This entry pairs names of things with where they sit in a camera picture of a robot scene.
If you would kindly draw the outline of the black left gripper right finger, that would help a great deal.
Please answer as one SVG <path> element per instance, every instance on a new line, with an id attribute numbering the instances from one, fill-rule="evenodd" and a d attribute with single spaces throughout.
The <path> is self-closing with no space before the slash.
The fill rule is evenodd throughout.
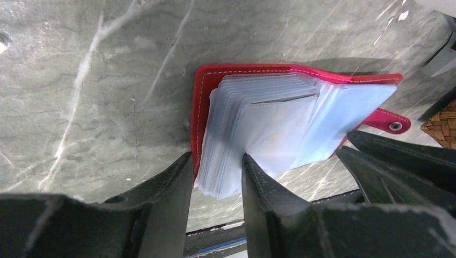
<path id="1" fill-rule="evenodd" d="M 249 257 L 455 257 L 455 219 L 437 206 L 313 204 L 244 154 Z"/>

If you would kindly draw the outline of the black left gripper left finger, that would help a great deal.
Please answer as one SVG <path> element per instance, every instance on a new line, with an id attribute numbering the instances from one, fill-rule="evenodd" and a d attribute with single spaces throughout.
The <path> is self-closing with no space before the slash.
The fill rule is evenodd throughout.
<path id="1" fill-rule="evenodd" d="M 1 195 L 1 257 L 182 257 L 193 157 L 102 203 Z"/>

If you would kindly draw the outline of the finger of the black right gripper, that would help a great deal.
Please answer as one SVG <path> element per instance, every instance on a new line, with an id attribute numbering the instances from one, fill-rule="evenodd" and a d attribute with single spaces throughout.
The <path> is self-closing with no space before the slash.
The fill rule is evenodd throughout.
<path id="1" fill-rule="evenodd" d="M 455 194 L 455 150 L 411 144 L 363 131 L 352 131 L 347 138 L 362 153 L 412 172 Z"/>
<path id="2" fill-rule="evenodd" d="M 337 150 L 336 155 L 367 203 L 433 205 L 455 210 L 454 194 L 406 169 L 349 147 Z"/>

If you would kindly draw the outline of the red card holder wallet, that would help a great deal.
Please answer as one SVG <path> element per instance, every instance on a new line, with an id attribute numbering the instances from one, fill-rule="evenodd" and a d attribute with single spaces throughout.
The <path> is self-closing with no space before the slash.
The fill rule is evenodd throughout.
<path id="1" fill-rule="evenodd" d="M 194 187 L 225 199 L 241 192 L 241 159 L 267 175 L 330 158 L 361 125 L 401 134 L 408 118 L 381 108 L 401 74 L 343 75 L 293 64 L 198 68 L 191 115 Z"/>

